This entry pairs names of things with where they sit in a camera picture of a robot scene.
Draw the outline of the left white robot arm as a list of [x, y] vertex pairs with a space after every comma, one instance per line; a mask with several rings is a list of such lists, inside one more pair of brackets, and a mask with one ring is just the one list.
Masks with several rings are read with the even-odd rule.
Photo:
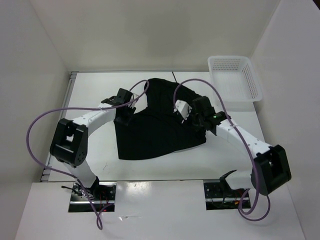
[[103, 191], [99, 178], [92, 172], [86, 158], [89, 136], [108, 122], [127, 120], [135, 112], [138, 95], [120, 88], [116, 96], [106, 98], [92, 110], [74, 119], [61, 119], [49, 152], [63, 163], [76, 179], [78, 190], [89, 200]]

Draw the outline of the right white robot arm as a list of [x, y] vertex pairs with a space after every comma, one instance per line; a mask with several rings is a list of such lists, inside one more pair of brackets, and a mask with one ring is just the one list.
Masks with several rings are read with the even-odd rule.
[[230, 197], [237, 189], [255, 189], [267, 196], [292, 179], [285, 149], [272, 146], [237, 125], [224, 111], [216, 112], [206, 96], [198, 97], [187, 107], [192, 123], [224, 139], [249, 158], [250, 170], [231, 170], [222, 175], [219, 191]]

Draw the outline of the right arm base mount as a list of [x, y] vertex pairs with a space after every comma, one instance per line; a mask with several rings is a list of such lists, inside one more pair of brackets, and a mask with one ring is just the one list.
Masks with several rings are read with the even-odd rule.
[[240, 205], [240, 200], [245, 190], [224, 190], [219, 180], [205, 180], [203, 182], [205, 206], [211, 210], [233, 210]]

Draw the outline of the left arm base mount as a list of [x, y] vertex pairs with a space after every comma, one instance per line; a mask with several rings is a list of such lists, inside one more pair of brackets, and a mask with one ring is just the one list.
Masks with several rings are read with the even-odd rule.
[[[61, 188], [70, 193], [69, 213], [93, 212], [90, 201], [77, 183], [74, 182], [72, 187], [62, 185]], [[102, 181], [99, 183], [99, 188], [96, 193], [88, 191], [89, 199], [92, 201], [92, 204], [98, 213], [115, 211], [116, 188], [116, 182]]]

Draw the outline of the black shorts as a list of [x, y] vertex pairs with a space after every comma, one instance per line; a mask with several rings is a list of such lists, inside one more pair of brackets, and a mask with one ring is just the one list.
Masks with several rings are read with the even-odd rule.
[[116, 114], [120, 160], [147, 160], [206, 143], [206, 130], [194, 126], [190, 119], [183, 121], [173, 109], [173, 98], [190, 104], [199, 94], [161, 78], [150, 78], [145, 88], [145, 109], [131, 116]]

